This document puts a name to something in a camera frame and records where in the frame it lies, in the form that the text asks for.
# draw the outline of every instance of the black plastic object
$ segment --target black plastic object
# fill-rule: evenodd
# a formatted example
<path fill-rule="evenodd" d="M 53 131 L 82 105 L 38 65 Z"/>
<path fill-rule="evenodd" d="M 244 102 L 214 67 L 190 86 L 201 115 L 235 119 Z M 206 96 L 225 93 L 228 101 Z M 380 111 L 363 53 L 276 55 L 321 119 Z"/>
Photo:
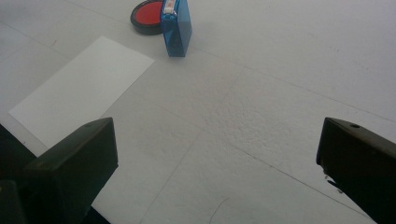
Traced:
<path fill-rule="evenodd" d="M 134 29 L 142 35 L 160 35 L 163 31 L 160 24 L 163 0 L 148 0 L 137 5 L 131 14 Z"/>
<path fill-rule="evenodd" d="M 2 224 L 27 224 L 17 184 L 12 180 L 0 180 L 0 209 Z"/>
<path fill-rule="evenodd" d="M 0 125 L 0 179 L 11 179 L 17 186 L 24 184 L 23 168 L 35 155 Z"/>
<path fill-rule="evenodd" d="M 99 119 L 68 135 L 24 172 L 49 223 L 77 224 L 117 167 L 113 120 Z"/>
<path fill-rule="evenodd" d="M 326 118 L 317 164 L 377 223 L 396 223 L 396 145 L 360 125 Z"/>

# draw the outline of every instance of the table surface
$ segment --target table surface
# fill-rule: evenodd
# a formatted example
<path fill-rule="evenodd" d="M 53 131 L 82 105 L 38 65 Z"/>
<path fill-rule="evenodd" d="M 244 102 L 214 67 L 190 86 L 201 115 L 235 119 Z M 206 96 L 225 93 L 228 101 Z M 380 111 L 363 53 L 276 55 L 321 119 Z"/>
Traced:
<path fill-rule="evenodd" d="M 0 123 L 99 36 L 154 59 L 102 116 L 111 223 L 374 223 L 316 165 L 326 117 L 396 142 L 396 2 L 190 0 L 185 58 L 129 22 L 137 0 L 0 0 Z"/>

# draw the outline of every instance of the white paper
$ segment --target white paper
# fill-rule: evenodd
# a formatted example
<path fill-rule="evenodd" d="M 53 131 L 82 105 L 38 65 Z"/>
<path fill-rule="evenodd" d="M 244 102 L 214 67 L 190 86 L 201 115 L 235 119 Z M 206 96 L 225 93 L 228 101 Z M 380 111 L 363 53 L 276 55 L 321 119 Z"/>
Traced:
<path fill-rule="evenodd" d="M 99 37 L 9 114 L 52 147 L 81 125 L 99 119 L 153 62 Z"/>

